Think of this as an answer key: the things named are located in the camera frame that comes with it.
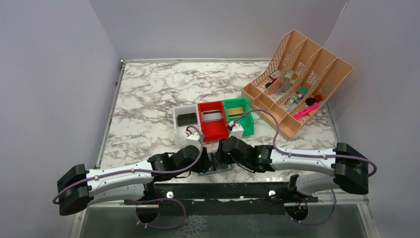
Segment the white plastic bin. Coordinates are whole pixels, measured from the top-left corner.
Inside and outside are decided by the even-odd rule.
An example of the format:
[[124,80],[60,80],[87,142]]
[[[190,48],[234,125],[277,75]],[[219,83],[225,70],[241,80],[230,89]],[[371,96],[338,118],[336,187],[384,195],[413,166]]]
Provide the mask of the white plastic bin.
[[173,127],[174,127],[175,143],[176,143],[177,146],[180,146],[180,147],[183,147],[183,146],[186,145],[186,138],[187,138],[186,127],[187,126],[178,127],[177,122],[176,122],[176,117],[179,114],[187,114],[187,113],[196,113],[197,114],[198,123],[194,124],[193,126],[195,126],[196,128],[199,129],[199,131],[201,131],[197,104],[190,104],[190,105],[185,105],[185,106],[173,107],[172,108],[172,115],[173,115]]

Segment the red plastic bin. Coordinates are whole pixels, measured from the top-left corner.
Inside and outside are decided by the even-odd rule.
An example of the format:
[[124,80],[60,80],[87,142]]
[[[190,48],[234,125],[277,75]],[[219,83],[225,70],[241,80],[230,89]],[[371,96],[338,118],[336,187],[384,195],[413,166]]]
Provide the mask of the red plastic bin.
[[[226,139],[229,136],[229,132],[227,128],[226,113],[222,101],[198,103],[197,106],[201,131],[204,135],[204,142]],[[207,123],[202,121],[202,112],[215,110],[221,111],[222,120]]]

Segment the green plastic bin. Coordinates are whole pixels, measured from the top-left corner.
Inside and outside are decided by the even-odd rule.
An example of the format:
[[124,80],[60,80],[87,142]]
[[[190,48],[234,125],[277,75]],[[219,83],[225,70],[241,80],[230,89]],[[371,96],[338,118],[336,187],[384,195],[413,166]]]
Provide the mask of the green plastic bin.
[[[235,121],[244,113],[251,110],[248,99],[245,97],[225,99],[222,100],[222,103],[225,109],[228,123]],[[252,114],[245,115],[239,120],[238,123],[244,128],[243,136],[250,136],[254,134],[254,119]]]

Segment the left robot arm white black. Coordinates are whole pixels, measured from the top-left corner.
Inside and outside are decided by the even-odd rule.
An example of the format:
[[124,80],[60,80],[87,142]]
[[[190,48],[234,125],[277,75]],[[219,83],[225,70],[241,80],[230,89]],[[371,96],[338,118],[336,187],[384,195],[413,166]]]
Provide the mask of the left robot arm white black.
[[61,216],[68,216],[96,203],[139,200],[147,184],[168,181],[185,172],[205,173],[210,167],[206,147],[200,150],[193,145],[113,169],[87,170],[84,164],[77,164],[57,181],[53,203],[58,205]]

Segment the black card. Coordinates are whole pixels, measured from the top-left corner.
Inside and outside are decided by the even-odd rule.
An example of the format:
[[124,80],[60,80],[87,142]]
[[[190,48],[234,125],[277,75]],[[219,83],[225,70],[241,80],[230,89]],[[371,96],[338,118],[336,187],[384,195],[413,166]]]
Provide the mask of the black card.
[[176,117],[177,126],[188,126],[194,125],[198,123],[197,114],[196,113],[187,113],[187,114],[179,114]]

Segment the grey card holder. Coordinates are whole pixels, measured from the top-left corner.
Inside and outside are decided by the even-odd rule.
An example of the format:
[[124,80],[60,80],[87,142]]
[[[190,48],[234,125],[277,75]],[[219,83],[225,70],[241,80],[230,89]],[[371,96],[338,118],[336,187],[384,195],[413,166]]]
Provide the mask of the grey card holder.
[[210,174],[216,174],[224,171],[229,171],[232,168],[230,164],[226,164],[223,162],[215,152],[208,152],[208,158],[211,162],[211,166],[206,172],[200,172],[198,173],[198,176],[206,176]]

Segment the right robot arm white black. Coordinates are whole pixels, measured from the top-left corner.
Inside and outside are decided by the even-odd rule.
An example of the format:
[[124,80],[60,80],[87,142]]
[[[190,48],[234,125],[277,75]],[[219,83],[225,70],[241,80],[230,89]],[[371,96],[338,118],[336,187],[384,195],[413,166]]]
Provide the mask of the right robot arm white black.
[[292,193],[300,197],[331,189],[358,195],[369,191],[368,160],[347,143],[325,150],[287,150],[272,145],[251,146],[231,136],[220,141],[217,154],[222,161],[252,173],[307,171],[307,175],[294,175],[289,180]]

